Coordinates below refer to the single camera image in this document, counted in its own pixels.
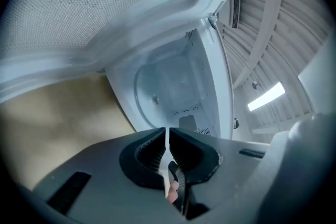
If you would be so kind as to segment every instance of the black slot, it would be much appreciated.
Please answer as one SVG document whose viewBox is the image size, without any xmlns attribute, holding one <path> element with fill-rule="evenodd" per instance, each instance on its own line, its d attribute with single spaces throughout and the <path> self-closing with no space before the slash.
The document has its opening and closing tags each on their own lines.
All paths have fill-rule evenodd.
<svg viewBox="0 0 336 224">
<path fill-rule="evenodd" d="M 247 150 L 246 148 L 243 148 L 242 150 L 240 150 L 239 153 L 249 156 L 249 157 L 254 157 L 254 158 L 259 158 L 259 159 L 262 159 L 265 155 L 265 152 Z"/>
<path fill-rule="evenodd" d="M 48 200 L 48 205 L 65 215 L 89 181 L 90 177 L 91 175 L 87 173 L 75 172 Z"/>
</svg>

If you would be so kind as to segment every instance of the ceiling light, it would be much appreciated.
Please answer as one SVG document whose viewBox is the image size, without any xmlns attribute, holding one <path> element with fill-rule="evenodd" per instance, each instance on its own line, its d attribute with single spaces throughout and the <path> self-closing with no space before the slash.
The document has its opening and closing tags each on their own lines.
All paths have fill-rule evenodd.
<svg viewBox="0 0 336 224">
<path fill-rule="evenodd" d="M 283 95 L 284 93 L 285 93 L 284 87 L 282 86 L 280 82 L 278 82 L 273 88 L 265 92 L 262 96 L 260 96 L 258 99 L 254 100 L 247 106 L 250 109 L 250 111 L 253 111 L 254 109 L 257 109 L 273 101 L 274 99 L 277 99 L 279 96 Z"/>
</svg>

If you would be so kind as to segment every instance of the white plastic surface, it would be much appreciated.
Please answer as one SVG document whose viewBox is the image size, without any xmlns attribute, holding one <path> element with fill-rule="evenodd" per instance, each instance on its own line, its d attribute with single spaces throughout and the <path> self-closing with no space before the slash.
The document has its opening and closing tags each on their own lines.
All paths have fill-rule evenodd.
<svg viewBox="0 0 336 224">
<path fill-rule="evenodd" d="M 0 101 L 34 81 L 37 88 L 100 70 L 160 33 L 211 15 L 221 1 L 10 0 L 0 23 Z"/>
<path fill-rule="evenodd" d="M 216 31 L 202 19 L 139 44 L 108 66 L 106 74 L 136 131 L 179 127 L 181 117 L 193 115 L 195 131 L 208 129 L 213 136 L 231 139 L 226 65 Z"/>
</svg>

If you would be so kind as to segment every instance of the hand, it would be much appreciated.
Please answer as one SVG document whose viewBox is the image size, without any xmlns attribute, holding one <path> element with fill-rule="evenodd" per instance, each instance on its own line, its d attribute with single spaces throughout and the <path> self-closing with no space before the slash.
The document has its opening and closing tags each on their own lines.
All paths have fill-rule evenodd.
<svg viewBox="0 0 336 224">
<path fill-rule="evenodd" d="M 179 183 L 175 180 L 170 183 L 170 188 L 169 188 L 168 197 L 167 197 L 167 199 L 170 203 L 175 202 L 177 197 L 178 197 L 178 195 L 177 195 L 177 189 L 179 188 L 178 184 Z"/>
</svg>

